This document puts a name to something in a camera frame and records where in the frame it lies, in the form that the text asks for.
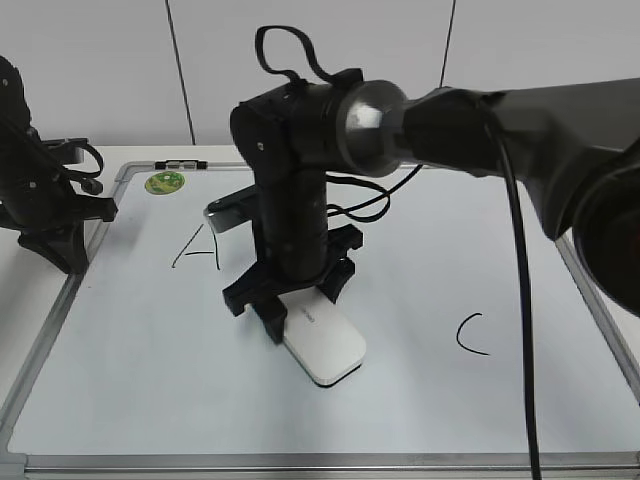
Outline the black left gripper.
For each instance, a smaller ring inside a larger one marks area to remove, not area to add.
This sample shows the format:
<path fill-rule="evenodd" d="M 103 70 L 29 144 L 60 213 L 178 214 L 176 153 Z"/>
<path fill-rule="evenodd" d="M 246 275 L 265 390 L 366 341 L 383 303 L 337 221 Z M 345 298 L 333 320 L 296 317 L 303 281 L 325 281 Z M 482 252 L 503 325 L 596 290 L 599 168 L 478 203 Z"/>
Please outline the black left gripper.
<path fill-rule="evenodd" d="M 85 138 L 45 141 L 31 146 L 1 143 L 1 227 L 19 233 L 21 247 L 47 259 L 66 274 L 82 274 L 89 265 L 84 222 L 112 222 L 112 198 L 102 198 L 101 171 L 69 170 L 76 153 L 91 154 L 99 169 L 102 155 Z"/>

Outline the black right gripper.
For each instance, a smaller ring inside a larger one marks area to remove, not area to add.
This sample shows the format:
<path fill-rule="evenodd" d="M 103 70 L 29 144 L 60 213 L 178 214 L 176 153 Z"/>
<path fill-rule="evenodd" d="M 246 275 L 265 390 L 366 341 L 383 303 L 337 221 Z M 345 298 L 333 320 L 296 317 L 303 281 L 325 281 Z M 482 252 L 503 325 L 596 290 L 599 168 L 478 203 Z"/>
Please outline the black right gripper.
<path fill-rule="evenodd" d="M 352 224 L 328 226 L 328 179 L 322 171 L 302 171 L 273 185 L 253 184 L 259 219 L 246 223 L 256 260 L 222 295 L 234 316 L 252 307 L 274 344 L 284 338 L 282 295 L 315 287 L 335 303 L 356 272 L 348 252 L 362 247 L 362 232 Z"/>

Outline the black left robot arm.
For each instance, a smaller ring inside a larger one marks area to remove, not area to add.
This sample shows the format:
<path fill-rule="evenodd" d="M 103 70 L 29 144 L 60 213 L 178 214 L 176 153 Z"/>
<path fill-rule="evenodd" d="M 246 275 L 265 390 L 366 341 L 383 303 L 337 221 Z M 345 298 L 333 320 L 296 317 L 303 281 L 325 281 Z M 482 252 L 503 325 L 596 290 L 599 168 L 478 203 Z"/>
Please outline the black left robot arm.
<path fill-rule="evenodd" d="M 112 222 L 104 159 L 82 137 L 43 140 L 32 125 L 19 69 L 1 59 L 1 227 L 65 274 L 83 274 L 87 221 Z"/>

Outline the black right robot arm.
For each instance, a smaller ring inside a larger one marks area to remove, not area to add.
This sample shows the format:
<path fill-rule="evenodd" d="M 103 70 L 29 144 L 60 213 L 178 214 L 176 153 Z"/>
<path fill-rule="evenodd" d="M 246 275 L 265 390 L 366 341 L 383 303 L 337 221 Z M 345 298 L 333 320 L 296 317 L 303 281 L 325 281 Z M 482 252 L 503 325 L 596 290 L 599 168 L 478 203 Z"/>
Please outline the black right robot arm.
<path fill-rule="evenodd" d="M 408 98 L 358 70 L 323 84 L 292 77 L 231 112 L 234 144 L 253 172 L 227 198 L 253 227 L 255 263 L 226 287 L 232 314 L 257 309 L 283 336 L 281 296 L 316 287 L 335 300 L 363 243 L 330 228 L 326 187 L 341 174 L 377 178 L 402 163 L 520 182 L 545 236 L 571 232 L 596 285 L 639 310 L 639 83 L 635 79 L 482 92 L 439 88 Z"/>

